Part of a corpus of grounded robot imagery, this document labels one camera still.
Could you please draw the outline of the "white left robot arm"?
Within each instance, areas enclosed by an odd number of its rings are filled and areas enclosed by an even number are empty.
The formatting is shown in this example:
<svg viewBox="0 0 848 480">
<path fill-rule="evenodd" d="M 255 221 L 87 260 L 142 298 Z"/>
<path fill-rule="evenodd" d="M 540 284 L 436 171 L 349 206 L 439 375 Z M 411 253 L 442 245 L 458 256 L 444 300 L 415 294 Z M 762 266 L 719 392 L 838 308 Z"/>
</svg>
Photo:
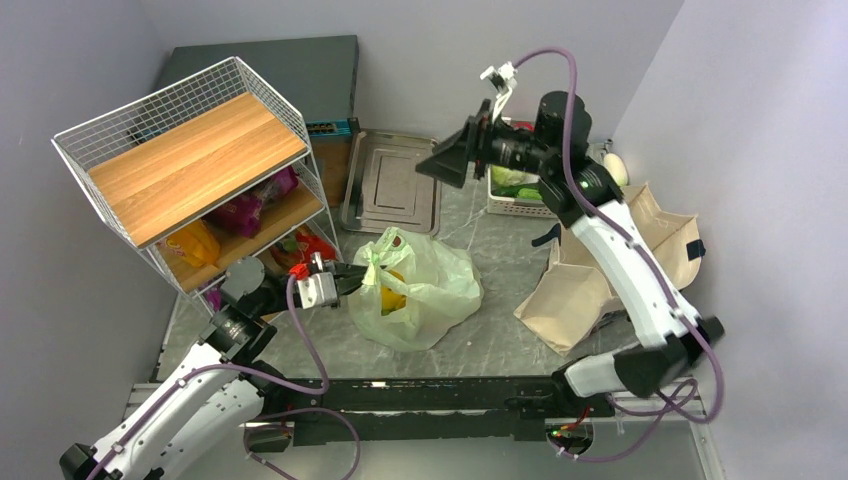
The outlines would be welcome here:
<svg viewBox="0 0 848 480">
<path fill-rule="evenodd" d="M 312 255 L 277 275 L 256 257 L 226 270 L 219 287 L 221 308 L 210 319 L 180 365 L 110 433 L 62 454 L 67 479 L 173 478 L 196 459 L 216 434 L 255 417 L 272 420 L 287 406 L 287 392 L 319 398 L 330 386 L 320 356 L 301 336 L 318 367 L 320 382 L 307 386 L 285 379 L 258 355 L 276 328 L 264 316 L 329 306 L 358 290 L 368 269 Z"/>
</svg>

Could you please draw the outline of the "yellow lemon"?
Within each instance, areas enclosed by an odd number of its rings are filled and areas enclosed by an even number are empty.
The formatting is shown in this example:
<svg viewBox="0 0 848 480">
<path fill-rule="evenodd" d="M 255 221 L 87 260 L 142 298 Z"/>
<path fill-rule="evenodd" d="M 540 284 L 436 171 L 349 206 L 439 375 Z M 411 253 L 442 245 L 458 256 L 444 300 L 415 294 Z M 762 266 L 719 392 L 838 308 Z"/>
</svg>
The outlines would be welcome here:
<svg viewBox="0 0 848 480">
<path fill-rule="evenodd" d="M 386 284 L 381 286 L 381 315 L 387 316 L 395 311 L 404 309 L 407 297 L 392 290 Z"/>
</svg>

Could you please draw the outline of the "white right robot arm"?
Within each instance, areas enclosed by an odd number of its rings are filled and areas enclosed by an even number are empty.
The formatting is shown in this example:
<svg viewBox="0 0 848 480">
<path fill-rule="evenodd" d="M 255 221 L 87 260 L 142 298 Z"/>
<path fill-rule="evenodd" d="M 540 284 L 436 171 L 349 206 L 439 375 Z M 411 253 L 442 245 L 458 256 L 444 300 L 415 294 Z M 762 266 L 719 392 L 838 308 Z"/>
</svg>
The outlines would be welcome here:
<svg viewBox="0 0 848 480">
<path fill-rule="evenodd" d="M 621 189 L 587 154 L 591 127 L 583 100 L 565 91 L 542 97 L 530 130 L 505 123 L 485 100 L 415 170 L 456 188 L 465 184 L 469 165 L 476 178 L 490 166 L 537 175 L 544 205 L 588 249 L 621 299 L 636 344 L 562 368 L 562 381 L 550 391 L 557 411 L 574 415 L 590 397 L 617 391 L 646 398 L 701 360 L 713 367 L 722 395 L 724 371 L 713 345 L 723 325 L 701 316 L 662 271 Z"/>
</svg>

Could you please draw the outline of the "green avocado plastic bag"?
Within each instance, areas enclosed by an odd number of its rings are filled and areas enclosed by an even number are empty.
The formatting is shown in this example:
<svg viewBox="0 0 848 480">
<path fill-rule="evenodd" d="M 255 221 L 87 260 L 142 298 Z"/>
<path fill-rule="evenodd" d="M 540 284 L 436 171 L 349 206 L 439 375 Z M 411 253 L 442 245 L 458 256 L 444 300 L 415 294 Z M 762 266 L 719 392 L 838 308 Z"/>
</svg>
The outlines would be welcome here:
<svg viewBox="0 0 848 480">
<path fill-rule="evenodd" d="M 482 305 L 484 288 L 469 253 L 428 235 L 390 227 L 357 250 L 354 264 L 368 270 L 347 297 L 347 313 L 364 337 L 396 351 L 433 347 Z M 404 309 L 381 315 L 383 284 L 407 297 Z"/>
</svg>

